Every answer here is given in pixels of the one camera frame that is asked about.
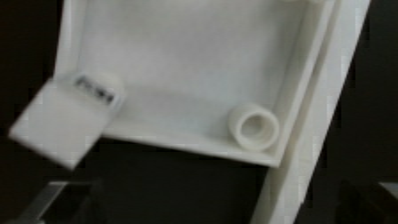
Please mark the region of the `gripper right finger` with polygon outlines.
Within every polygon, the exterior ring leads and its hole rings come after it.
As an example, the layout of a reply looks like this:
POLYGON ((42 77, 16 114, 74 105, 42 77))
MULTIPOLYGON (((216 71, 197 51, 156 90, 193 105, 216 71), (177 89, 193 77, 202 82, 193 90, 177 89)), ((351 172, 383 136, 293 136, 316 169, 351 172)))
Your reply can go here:
POLYGON ((335 224, 398 224, 398 189, 391 182, 341 182, 335 224))

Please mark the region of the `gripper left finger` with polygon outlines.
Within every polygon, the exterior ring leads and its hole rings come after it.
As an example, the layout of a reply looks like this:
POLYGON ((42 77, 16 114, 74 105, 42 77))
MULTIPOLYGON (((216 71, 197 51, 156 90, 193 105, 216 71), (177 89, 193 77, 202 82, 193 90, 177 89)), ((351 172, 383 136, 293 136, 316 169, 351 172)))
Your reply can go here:
POLYGON ((97 224, 94 184, 51 181, 7 224, 97 224))

